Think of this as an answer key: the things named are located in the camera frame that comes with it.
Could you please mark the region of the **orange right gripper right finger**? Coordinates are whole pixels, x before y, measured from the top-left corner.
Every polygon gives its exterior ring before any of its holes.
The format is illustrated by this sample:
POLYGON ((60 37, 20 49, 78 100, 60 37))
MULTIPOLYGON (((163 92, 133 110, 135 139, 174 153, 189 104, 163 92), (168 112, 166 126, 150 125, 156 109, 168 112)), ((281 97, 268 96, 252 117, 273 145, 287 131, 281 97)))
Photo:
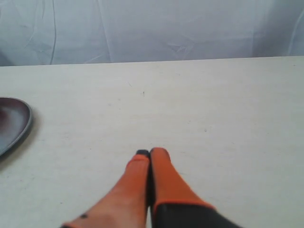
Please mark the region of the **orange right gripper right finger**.
POLYGON ((153 228, 238 228, 203 201, 173 166, 169 153, 155 147, 150 151, 154 201, 153 228))

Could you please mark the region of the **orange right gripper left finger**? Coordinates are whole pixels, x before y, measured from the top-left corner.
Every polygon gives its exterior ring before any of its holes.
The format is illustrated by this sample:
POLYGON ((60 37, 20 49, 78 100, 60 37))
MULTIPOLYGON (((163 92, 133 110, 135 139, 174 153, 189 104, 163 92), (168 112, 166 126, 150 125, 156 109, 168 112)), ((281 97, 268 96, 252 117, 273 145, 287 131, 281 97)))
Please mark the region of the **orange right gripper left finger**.
POLYGON ((149 167, 150 153, 147 150, 138 150, 112 189, 89 210, 61 227, 146 227, 149 167))

